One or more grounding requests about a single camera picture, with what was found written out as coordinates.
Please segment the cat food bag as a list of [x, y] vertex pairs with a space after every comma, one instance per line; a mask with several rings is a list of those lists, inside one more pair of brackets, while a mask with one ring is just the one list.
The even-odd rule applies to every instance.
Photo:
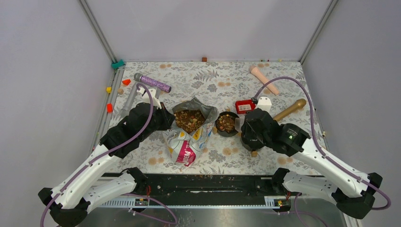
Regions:
[[172, 127], [162, 132], [166, 152], [174, 163], [190, 166], [207, 147], [218, 109], [194, 97], [175, 105], [170, 112], [174, 117]]

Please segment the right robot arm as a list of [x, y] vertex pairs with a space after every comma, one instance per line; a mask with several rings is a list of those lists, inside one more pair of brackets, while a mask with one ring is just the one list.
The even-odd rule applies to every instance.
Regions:
[[271, 148], [323, 175], [323, 178], [310, 177], [280, 167], [271, 179], [274, 193], [312, 195], [334, 204], [356, 219], [363, 219], [373, 210], [375, 188], [380, 187], [383, 180], [379, 174], [366, 174], [349, 166], [318, 146], [302, 128], [292, 123], [278, 124], [267, 111], [259, 108], [245, 114], [241, 131], [242, 144], [246, 149]]

